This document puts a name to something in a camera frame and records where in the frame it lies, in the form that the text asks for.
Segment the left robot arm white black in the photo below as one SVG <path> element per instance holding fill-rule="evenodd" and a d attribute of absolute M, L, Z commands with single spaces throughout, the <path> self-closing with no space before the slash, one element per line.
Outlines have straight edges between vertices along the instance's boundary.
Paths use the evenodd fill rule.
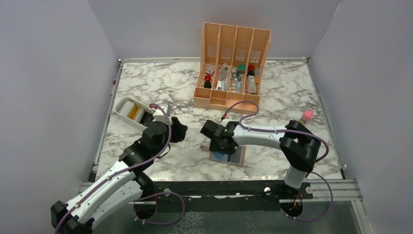
<path fill-rule="evenodd" d="M 166 154 L 171 143 L 185 139 L 188 127 L 172 117 L 152 121 L 142 137 L 127 147 L 119 160 L 84 192 L 51 207 L 56 234 L 91 234 L 93 229 L 122 205 L 136 200 L 156 200 L 154 182 L 144 171 Z"/>

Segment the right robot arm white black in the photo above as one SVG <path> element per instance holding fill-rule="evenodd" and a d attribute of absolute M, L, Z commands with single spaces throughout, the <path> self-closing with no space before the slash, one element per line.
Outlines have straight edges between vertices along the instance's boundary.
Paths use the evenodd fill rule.
<path fill-rule="evenodd" d="M 313 171 L 322 139 L 312 134 L 304 125 L 291 120 L 282 127 L 258 127 L 229 121 L 225 125 L 207 120 L 200 133 L 210 139 L 209 150 L 232 156 L 247 146 L 270 147 L 283 152 L 290 167 L 281 185 L 286 198 L 300 193 L 305 177 Z"/>

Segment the brown leather card holder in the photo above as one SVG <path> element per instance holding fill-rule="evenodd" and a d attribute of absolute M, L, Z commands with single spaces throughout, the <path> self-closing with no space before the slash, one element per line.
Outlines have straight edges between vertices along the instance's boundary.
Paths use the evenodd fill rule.
<path fill-rule="evenodd" d="M 221 153 L 218 153 L 218 152 L 212 152 L 212 151 L 209 150 L 209 147 L 205 146 L 205 145 L 200 145 L 199 148 L 202 151 L 205 151 L 205 152 L 209 153 L 208 160 L 210 160 L 210 161 L 219 162 L 219 163 L 232 165 L 232 166 L 237 166 L 237 167 L 243 167 L 244 166 L 246 146 L 237 147 L 235 153 L 233 153 L 231 155 L 221 154 Z"/>

